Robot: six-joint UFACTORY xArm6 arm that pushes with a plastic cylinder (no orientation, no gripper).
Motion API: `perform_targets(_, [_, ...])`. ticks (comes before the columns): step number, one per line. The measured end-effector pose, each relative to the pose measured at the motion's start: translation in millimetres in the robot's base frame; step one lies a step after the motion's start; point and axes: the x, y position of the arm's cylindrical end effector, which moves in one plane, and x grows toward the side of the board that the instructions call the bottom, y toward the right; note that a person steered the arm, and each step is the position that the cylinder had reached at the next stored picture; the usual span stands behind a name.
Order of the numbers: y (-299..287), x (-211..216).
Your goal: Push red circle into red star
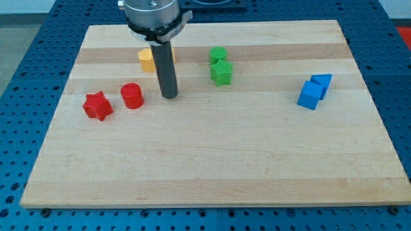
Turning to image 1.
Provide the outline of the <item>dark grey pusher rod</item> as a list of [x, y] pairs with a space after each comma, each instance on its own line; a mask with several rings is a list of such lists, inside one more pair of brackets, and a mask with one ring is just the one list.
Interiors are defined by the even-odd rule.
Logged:
[[166, 99], [175, 98], [178, 93], [177, 77], [171, 42], [167, 41], [160, 46], [150, 46], [161, 95]]

